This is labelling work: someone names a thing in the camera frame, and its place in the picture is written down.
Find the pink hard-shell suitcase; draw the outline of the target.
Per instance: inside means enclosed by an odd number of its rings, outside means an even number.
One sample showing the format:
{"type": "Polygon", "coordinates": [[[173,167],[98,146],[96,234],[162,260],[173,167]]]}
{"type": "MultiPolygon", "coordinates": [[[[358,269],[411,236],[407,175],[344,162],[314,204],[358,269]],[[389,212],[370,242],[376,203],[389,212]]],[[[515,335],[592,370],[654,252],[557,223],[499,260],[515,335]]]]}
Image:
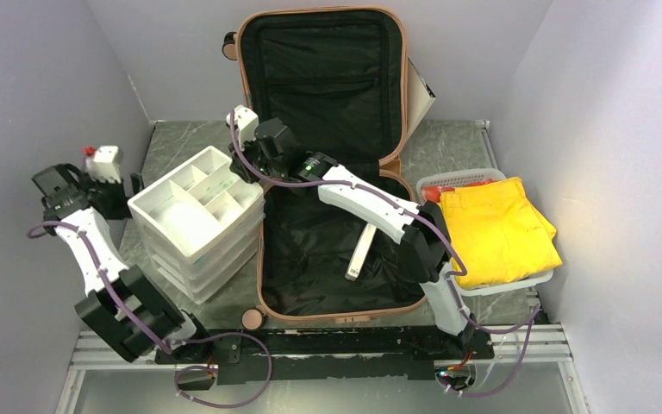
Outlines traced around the pink hard-shell suitcase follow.
{"type": "Polygon", "coordinates": [[[258,123],[232,170],[263,181],[257,293],[288,322],[382,317],[423,304],[416,252],[431,234],[410,216],[398,168],[408,139],[403,24],[376,8],[289,9],[247,18],[235,44],[258,123]]]}

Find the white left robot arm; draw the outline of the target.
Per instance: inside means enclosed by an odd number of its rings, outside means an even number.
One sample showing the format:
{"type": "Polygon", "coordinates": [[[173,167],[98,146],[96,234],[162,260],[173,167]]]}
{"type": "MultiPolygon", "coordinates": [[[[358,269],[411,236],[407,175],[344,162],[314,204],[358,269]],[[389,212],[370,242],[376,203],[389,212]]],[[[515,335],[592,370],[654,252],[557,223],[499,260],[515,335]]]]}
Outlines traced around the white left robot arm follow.
{"type": "Polygon", "coordinates": [[[67,244],[84,279],[85,296],[75,305],[84,324],[125,361],[159,349],[188,361],[205,360],[211,337],[180,310],[136,265],[128,266],[112,241],[109,222],[129,217],[122,179],[100,179],[88,168],[57,164],[36,173],[41,223],[28,238],[57,236],[67,244]]]}

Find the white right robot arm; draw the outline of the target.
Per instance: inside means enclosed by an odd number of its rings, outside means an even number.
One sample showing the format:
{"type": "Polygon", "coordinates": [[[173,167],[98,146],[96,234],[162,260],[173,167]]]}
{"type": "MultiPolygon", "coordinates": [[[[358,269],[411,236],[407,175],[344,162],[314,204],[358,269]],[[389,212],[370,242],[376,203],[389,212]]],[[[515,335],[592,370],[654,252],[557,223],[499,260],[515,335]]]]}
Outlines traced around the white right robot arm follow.
{"type": "Polygon", "coordinates": [[[313,189],[318,199],[340,208],[387,235],[399,247],[399,268],[420,285],[433,311],[441,351],[459,358],[472,347],[474,321],[464,305],[456,276],[467,268],[455,251],[442,211],[389,194],[356,176],[332,157],[298,145],[277,118],[261,122],[248,108],[226,118],[238,173],[248,182],[263,180],[292,190],[313,189]]]}

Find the white book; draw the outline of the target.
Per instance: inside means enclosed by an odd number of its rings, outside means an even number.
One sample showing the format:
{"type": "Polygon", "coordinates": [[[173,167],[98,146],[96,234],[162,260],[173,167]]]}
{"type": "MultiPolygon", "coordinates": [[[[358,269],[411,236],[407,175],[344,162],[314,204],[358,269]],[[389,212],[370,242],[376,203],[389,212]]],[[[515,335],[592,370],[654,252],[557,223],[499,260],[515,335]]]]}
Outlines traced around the white book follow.
{"type": "Polygon", "coordinates": [[[376,232],[377,228],[371,223],[368,223],[364,227],[356,247],[353,250],[351,260],[349,261],[347,271],[345,273],[345,278],[347,280],[355,281],[360,276],[376,232]]]}

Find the yellow garment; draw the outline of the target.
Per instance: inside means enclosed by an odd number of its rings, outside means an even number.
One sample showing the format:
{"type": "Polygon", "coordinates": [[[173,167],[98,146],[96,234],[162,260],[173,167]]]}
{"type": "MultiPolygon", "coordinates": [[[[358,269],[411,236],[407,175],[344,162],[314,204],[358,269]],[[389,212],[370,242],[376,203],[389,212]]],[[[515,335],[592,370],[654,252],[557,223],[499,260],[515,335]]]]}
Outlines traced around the yellow garment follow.
{"type": "Polygon", "coordinates": [[[553,240],[556,228],[533,206],[518,177],[458,187],[440,195],[452,245],[470,289],[501,285],[563,265],[553,240]]]}

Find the red garment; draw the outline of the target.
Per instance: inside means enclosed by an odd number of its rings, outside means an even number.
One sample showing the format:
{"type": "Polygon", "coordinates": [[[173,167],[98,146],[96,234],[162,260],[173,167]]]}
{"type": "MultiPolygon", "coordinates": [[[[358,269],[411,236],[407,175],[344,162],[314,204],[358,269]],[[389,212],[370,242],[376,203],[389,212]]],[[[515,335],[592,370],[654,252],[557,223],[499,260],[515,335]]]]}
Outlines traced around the red garment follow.
{"type": "Polygon", "coordinates": [[[426,201],[436,204],[440,203],[440,195],[446,191],[445,187],[441,186],[425,186],[422,187],[422,196],[426,201]]]}

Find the white plastic mesh basket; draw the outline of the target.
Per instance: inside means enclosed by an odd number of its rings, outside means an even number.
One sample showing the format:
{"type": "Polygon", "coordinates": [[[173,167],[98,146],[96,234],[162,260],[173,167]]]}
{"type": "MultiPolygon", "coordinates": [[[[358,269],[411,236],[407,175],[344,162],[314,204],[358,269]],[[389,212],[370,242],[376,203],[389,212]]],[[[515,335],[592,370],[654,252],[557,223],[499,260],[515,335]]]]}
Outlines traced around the white plastic mesh basket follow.
{"type": "Polygon", "coordinates": [[[555,227],[528,199],[522,180],[496,168],[444,172],[419,179],[421,200],[443,211],[467,273],[454,277],[467,297],[529,288],[548,281],[563,260],[555,227]]]}

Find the white plastic drawer organizer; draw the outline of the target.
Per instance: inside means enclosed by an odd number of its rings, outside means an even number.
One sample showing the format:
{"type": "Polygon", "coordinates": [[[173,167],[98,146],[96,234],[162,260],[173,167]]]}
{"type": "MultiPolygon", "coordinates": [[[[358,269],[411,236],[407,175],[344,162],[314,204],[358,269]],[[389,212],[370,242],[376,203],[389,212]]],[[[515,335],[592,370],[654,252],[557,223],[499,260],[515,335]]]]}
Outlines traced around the white plastic drawer organizer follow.
{"type": "Polygon", "coordinates": [[[201,304],[256,254],[264,192],[208,146],[128,200],[151,263],[201,304]]]}

